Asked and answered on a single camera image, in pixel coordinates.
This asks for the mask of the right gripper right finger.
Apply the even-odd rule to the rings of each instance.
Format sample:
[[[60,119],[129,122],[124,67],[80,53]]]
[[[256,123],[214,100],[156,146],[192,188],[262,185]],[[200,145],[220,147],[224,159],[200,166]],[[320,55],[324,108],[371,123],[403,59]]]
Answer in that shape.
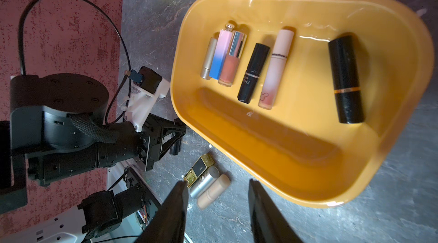
[[[302,242],[259,181],[249,181],[248,199],[255,243]]]

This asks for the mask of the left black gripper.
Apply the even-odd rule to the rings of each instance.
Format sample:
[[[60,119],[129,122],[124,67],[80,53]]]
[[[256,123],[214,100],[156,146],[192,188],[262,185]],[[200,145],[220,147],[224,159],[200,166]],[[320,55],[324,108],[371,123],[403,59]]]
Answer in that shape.
[[[149,114],[142,127],[139,167],[147,172],[153,169],[171,147],[186,134],[187,127],[179,118],[167,120]]]

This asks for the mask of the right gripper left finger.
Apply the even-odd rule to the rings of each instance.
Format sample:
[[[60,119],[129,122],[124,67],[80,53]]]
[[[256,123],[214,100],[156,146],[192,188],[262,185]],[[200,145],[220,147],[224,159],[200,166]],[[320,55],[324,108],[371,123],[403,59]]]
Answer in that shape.
[[[187,183],[178,181],[135,243],[183,243],[188,200]]]

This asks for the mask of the bronze gold lipstick tube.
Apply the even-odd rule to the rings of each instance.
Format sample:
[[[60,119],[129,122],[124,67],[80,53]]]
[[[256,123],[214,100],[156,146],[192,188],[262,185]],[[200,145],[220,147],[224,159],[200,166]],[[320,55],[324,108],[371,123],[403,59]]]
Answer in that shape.
[[[203,66],[201,69],[201,73],[200,76],[205,79],[205,80],[210,80],[210,70],[211,70],[211,66],[212,66],[212,62],[213,62],[213,57],[214,57],[214,52],[216,50],[216,46],[217,46],[217,42],[218,39],[216,38],[211,38],[206,50],[206,54],[205,54],[205,58],[203,61]]]

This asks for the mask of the pink blue gradient lipstick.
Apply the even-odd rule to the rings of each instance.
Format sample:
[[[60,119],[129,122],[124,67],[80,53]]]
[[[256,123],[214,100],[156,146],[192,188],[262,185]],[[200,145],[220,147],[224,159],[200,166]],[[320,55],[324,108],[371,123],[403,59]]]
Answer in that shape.
[[[211,70],[209,72],[209,76],[213,79],[219,80],[225,56],[228,52],[230,41],[233,36],[234,28],[234,24],[226,24],[225,29],[221,30],[219,33],[211,64]]]

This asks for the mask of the silver cap coral lip gloss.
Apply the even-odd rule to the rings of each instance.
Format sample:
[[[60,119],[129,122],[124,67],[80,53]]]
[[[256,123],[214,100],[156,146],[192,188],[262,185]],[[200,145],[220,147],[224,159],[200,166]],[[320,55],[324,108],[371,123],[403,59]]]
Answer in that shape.
[[[219,84],[226,87],[230,87],[233,84],[241,55],[245,47],[246,38],[247,35],[245,33],[240,31],[234,32],[222,67]]]

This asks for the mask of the black round lipstick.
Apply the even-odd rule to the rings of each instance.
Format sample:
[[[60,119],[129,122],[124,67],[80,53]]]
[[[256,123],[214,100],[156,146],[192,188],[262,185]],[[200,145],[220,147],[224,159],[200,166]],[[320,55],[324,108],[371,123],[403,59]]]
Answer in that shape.
[[[249,104],[261,71],[269,55],[270,47],[261,43],[256,43],[245,75],[242,80],[237,99],[239,102]]]

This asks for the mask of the pink beige lip gloss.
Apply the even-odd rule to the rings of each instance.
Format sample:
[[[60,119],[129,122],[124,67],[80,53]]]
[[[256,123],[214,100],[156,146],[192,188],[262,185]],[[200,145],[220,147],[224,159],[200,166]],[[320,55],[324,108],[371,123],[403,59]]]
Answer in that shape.
[[[274,105],[293,37],[294,31],[288,29],[280,30],[277,35],[258,103],[263,109],[271,110]]]

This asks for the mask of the yellow plastic storage box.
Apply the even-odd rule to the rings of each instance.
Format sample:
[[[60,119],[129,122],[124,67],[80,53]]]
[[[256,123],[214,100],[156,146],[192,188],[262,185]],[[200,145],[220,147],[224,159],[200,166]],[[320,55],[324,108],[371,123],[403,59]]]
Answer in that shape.
[[[236,80],[201,78],[208,42],[228,22],[248,39]],[[256,43],[295,31],[274,106],[258,106],[263,71],[249,104],[237,99]],[[329,47],[354,36],[365,121],[338,120]],[[172,104],[192,130],[283,198],[313,208],[351,201],[391,151],[431,80],[431,34],[396,0],[197,0],[179,32]]]

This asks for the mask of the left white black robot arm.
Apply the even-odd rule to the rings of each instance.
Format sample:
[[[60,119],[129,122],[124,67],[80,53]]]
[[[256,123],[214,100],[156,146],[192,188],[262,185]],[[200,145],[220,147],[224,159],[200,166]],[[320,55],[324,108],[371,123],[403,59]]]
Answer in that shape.
[[[27,204],[26,180],[52,182],[138,158],[146,171],[177,155],[186,125],[151,114],[130,98],[128,118],[104,125],[108,90],[79,74],[19,75],[10,83],[10,119],[1,122],[1,212]]]

